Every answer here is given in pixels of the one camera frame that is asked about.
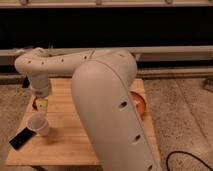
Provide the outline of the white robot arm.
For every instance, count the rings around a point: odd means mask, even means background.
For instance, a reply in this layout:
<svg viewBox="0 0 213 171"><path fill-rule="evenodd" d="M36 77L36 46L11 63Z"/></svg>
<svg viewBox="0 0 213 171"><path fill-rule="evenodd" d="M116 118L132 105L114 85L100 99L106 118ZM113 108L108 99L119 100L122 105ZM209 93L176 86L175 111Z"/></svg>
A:
<svg viewBox="0 0 213 171"><path fill-rule="evenodd" d="M72 78L72 99L104 171L162 171L130 87L137 64L126 50L88 50L48 56L35 48L15 60L32 93L50 94L51 76Z"/></svg>

